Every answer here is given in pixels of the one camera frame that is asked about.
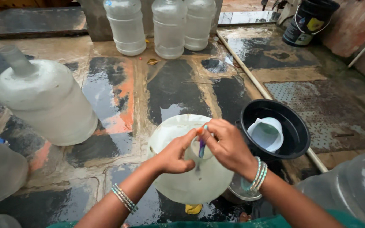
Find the black bucket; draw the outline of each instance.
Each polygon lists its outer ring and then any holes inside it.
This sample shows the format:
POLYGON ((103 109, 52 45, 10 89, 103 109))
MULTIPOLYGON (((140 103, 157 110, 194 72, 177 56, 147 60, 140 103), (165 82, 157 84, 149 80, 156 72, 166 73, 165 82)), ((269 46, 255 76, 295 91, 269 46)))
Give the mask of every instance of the black bucket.
POLYGON ((330 23, 332 14, 339 7, 332 0, 303 0, 285 30, 283 41, 295 47, 308 45, 313 36, 330 23))
POLYGON ((254 156, 263 161, 294 159, 302 156, 309 148, 311 136, 307 125, 288 106, 273 100, 258 99, 248 103, 240 115, 240 128, 254 156), (247 129, 257 118, 273 117, 281 123, 284 142, 280 149, 271 153, 252 140, 247 129))

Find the yellow object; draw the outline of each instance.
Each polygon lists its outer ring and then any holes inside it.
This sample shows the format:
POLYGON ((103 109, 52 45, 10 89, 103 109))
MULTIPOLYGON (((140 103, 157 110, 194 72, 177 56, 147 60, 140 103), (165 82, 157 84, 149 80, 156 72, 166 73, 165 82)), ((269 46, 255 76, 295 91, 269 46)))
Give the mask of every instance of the yellow object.
POLYGON ((198 204, 198 205, 185 205, 185 213, 189 214, 189 215, 196 215, 198 214, 202 209, 202 204, 198 204))
POLYGON ((312 32, 312 31, 315 31, 317 29, 320 29, 324 23, 325 22, 322 22, 322 21, 320 21, 316 18, 311 18, 311 20, 307 24, 307 27, 312 32))

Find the woman's right hand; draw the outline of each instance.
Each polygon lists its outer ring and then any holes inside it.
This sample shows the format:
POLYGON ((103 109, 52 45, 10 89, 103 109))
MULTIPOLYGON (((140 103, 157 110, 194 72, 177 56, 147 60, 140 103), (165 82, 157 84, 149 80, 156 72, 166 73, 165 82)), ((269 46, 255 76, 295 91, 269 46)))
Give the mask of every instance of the woman's right hand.
POLYGON ((223 119, 212 119, 205 125, 208 130, 202 131, 199 137, 204 140, 216 159, 227 169, 244 175, 257 171, 257 160, 247 147, 241 132, 223 119))

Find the wet concrete floor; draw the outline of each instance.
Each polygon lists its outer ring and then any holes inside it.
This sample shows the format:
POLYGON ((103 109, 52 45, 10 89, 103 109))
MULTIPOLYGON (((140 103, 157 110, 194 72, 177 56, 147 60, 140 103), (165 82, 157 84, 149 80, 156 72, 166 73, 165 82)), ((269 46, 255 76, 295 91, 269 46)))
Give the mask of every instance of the wet concrete floor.
MULTIPOLYGON (((328 80, 341 65, 328 53, 283 44, 282 31, 275 26, 224 28, 221 33, 263 83, 328 80)), ((261 98, 225 47, 213 39, 205 50, 185 50, 176 60, 158 57, 150 41, 141 55, 125 57, 117 52, 114 42, 93 43, 88 36, 0 40, 0 46, 16 44, 29 58, 66 64, 99 117, 88 140, 57 147, 0 105, 0 137, 25 156, 30 167, 27 183, 0 202, 0 213, 15 217, 24 228, 79 220, 110 192, 112 184, 121 182, 146 160, 148 139, 167 118, 191 113, 222 117, 234 124, 243 106, 261 98), (147 64, 153 58, 160 61, 147 64)), ((0 73, 5 68, 0 56, 0 73)), ((350 84, 361 90, 359 82, 350 84)), ((323 154, 332 153, 330 148, 323 154)), ((307 162, 301 162, 299 170, 295 163, 283 164, 278 161, 270 167, 290 183, 301 178, 302 170, 305 173, 311 168, 307 162)), ((254 217, 275 213, 263 200, 234 205, 219 197, 204 204, 198 215, 187 215, 184 205, 167 199, 153 186, 138 207, 139 211, 127 218, 131 225, 237 221, 241 212, 254 217)))

